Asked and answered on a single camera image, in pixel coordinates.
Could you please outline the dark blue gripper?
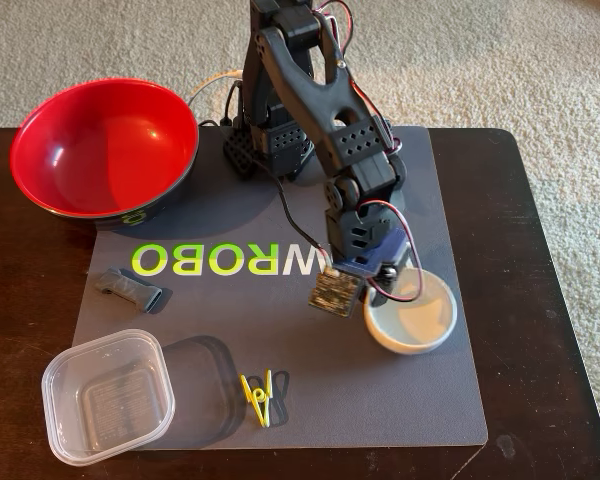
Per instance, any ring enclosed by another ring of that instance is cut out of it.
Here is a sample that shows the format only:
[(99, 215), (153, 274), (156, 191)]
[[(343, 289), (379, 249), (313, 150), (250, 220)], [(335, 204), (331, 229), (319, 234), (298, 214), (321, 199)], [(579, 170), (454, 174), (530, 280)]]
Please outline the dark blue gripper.
[(384, 305), (389, 298), (382, 294), (392, 295), (400, 271), (405, 267), (409, 256), (410, 243), (406, 232), (401, 228), (393, 228), (376, 246), (360, 235), (354, 235), (351, 255), (337, 257), (333, 267), (347, 274), (368, 279), (368, 304), (372, 307)]

